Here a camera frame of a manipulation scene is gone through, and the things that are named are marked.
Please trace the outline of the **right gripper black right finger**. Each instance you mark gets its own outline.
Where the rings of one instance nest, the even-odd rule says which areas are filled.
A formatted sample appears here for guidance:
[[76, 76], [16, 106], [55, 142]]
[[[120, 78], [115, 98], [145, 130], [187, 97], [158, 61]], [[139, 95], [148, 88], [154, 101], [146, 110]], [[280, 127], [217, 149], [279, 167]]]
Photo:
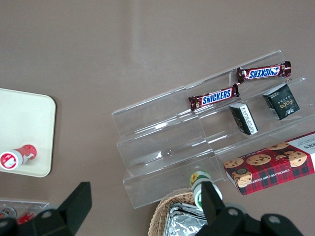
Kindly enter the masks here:
[[207, 224], [198, 236], [247, 236], [245, 214], [238, 208], [226, 207], [210, 182], [202, 182], [202, 208]]

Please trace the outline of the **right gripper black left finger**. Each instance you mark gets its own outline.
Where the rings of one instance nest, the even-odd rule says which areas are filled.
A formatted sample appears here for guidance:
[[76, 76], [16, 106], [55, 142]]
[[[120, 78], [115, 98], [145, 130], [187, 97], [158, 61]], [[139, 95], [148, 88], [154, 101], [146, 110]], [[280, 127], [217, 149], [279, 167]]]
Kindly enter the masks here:
[[34, 235], [74, 236], [91, 208], [91, 184], [81, 182], [57, 209], [43, 211], [34, 219]]

